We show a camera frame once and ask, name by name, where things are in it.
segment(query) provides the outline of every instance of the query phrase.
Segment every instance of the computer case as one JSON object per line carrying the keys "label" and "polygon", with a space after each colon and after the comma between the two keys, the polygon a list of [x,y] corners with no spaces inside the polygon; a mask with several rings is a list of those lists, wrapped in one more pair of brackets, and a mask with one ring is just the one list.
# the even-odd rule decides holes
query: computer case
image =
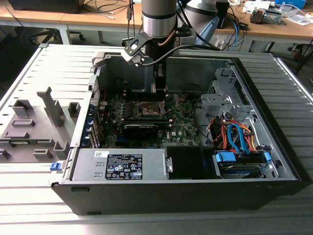
{"label": "computer case", "polygon": [[84,0],[9,0],[14,10],[78,13]]}
{"label": "computer case", "polygon": [[217,16],[220,18],[217,28],[224,28],[224,22],[225,22],[225,18],[227,15],[228,7],[229,7],[229,2],[227,0],[216,1],[216,8],[218,10]]}

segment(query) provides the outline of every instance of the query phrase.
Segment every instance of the power supply label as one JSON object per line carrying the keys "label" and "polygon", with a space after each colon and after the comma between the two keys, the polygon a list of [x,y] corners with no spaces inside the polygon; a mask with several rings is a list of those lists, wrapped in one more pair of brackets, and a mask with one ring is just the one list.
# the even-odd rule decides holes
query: power supply label
{"label": "power supply label", "polygon": [[142,154],[109,154],[107,180],[142,180]]}

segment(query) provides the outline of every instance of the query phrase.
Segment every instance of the wooden desk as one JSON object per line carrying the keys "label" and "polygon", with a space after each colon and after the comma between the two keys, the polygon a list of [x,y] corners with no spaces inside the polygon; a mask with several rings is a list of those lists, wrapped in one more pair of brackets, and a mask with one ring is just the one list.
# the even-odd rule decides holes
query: wooden desk
{"label": "wooden desk", "polygon": [[13,16],[21,22],[60,23],[64,13],[41,11],[16,11],[7,0],[0,1],[0,20],[15,21]]}
{"label": "wooden desk", "polygon": [[[111,4],[116,1],[97,1],[97,5],[100,6],[102,4]],[[118,8],[120,6],[127,5],[128,1],[121,1],[112,6],[106,6],[101,8],[102,11],[111,11],[112,9]],[[95,12],[96,7],[94,3],[86,6],[86,8],[90,11]],[[127,27],[127,8],[121,8],[113,11],[114,14],[103,13],[107,16],[113,16],[114,20],[104,17],[98,13],[91,13],[87,10],[83,9],[79,14],[64,14],[61,18],[62,24],[80,24],[80,25],[92,25],[92,26],[109,26],[109,27]],[[134,5],[134,15],[135,15],[135,27],[140,28],[141,21],[141,4]]]}
{"label": "wooden desk", "polygon": [[[233,6],[232,9],[235,12],[235,16],[240,19],[240,22],[249,25],[246,35],[249,36],[262,36],[262,37],[281,37],[281,38],[299,38],[299,39],[312,39],[313,38],[313,24],[308,24],[306,26],[300,26],[293,23],[286,18],[283,18],[280,24],[253,24],[250,22],[250,15],[248,13],[243,13],[243,6],[236,7]],[[305,11],[313,11],[313,6],[305,7]],[[217,33],[232,34],[234,29],[229,25],[224,29],[217,29]]]}
{"label": "wooden desk", "polygon": [[[313,24],[300,26],[286,18],[283,18],[280,24],[253,24],[250,22],[250,14],[242,12],[242,8],[243,6],[232,7],[240,22],[249,25],[241,51],[248,52],[253,41],[309,44],[313,39]],[[303,10],[313,11],[313,6],[305,6]],[[234,29],[230,24],[226,28],[215,31],[215,34],[221,40],[229,38],[233,33]]]}
{"label": "wooden desk", "polygon": [[[98,6],[102,4],[115,3],[113,0],[97,0]],[[113,16],[115,19],[109,19],[98,13],[91,13],[82,9],[80,14],[65,14],[55,12],[38,12],[38,11],[15,11],[7,0],[0,0],[0,25],[20,24],[13,18],[5,7],[5,3],[10,12],[26,27],[42,27],[56,28],[60,31],[64,44],[71,44],[69,30],[94,30],[98,31],[100,41],[102,39],[102,31],[126,32],[127,31],[127,8],[115,10]],[[101,8],[102,11],[115,9],[116,7],[127,5],[128,0],[123,0],[112,6]],[[95,4],[90,3],[87,8],[95,12]],[[241,22],[249,25],[248,32],[241,51],[248,51],[252,41],[269,41],[269,42],[288,42],[288,43],[304,43],[308,44],[313,38],[313,25],[306,26],[297,25],[287,19],[283,19],[280,25],[276,24],[252,24],[250,23],[250,14],[242,13],[241,7],[232,7],[235,15]],[[312,10],[313,7],[305,7],[304,10]],[[134,5],[135,27],[136,31],[140,28],[141,21],[141,4]],[[229,37],[234,33],[231,25],[224,29],[217,29],[215,34],[222,38]]]}

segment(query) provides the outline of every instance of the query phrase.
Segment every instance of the blue cable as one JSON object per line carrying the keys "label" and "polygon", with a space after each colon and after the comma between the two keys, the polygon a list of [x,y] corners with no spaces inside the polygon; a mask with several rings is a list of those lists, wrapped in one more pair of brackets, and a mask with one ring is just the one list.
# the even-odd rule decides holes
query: blue cable
{"label": "blue cable", "polygon": [[235,143],[233,142],[233,140],[231,139],[231,129],[232,127],[236,127],[238,129],[238,132],[239,132],[239,138],[240,138],[240,143],[241,143],[241,148],[243,149],[244,152],[246,152],[247,154],[250,154],[250,150],[248,149],[246,143],[245,143],[245,138],[244,138],[244,134],[243,134],[243,131],[242,129],[240,128],[240,126],[238,124],[231,124],[229,127],[228,127],[228,130],[227,130],[227,136],[228,136],[228,141],[229,143],[231,144],[231,146],[233,146],[237,153],[240,153],[240,150],[239,148],[235,145]]}
{"label": "blue cable", "polygon": [[231,48],[231,50],[230,51],[233,51],[233,49],[235,48],[235,45],[236,45],[236,43],[237,43],[237,40],[238,40],[238,34],[239,34],[239,32],[238,32],[238,28],[237,28],[237,26],[236,26],[236,23],[234,22],[234,21],[230,21],[230,22],[232,22],[233,23],[233,25],[235,26],[235,29],[236,29],[236,39],[235,39],[235,42],[234,42],[234,44],[233,44],[233,47]]}

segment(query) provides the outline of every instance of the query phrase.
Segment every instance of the electronic device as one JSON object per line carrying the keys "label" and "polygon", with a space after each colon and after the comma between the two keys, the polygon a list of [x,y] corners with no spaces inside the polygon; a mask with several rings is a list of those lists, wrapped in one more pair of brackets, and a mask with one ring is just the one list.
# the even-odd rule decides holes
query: electronic device
{"label": "electronic device", "polygon": [[217,28],[223,28],[225,23],[225,18],[227,16],[227,10],[229,8],[228,0],[217,0],[216,1],[217,16],[220,18]]}
{"label": "electronic device", "polygon": [[85,0],[9,0],[14,10],[78,13]]}
{"label": "electronic device", "polygon": [[295,7],[302,9],[307,1],[306,0],[275,0],[275,3],[279,5],[282,5],[283,2],[285,2],[285,4],[294,5]]}
{"label": "electronic device", "polygon": [[176,54],[168,91],[154,93],[153,68],[128,66],[119,51],[99,52],[51,181],[74,213],[251,210],[311,183],[239,59]]}
{"label": "electronic device", "polygon": [[282,20],[282,14],[276,10],[269,9],[265,10],[263,8],[253,10],[250,15],[250,22],[254,24],[271,23],[279,24]]}

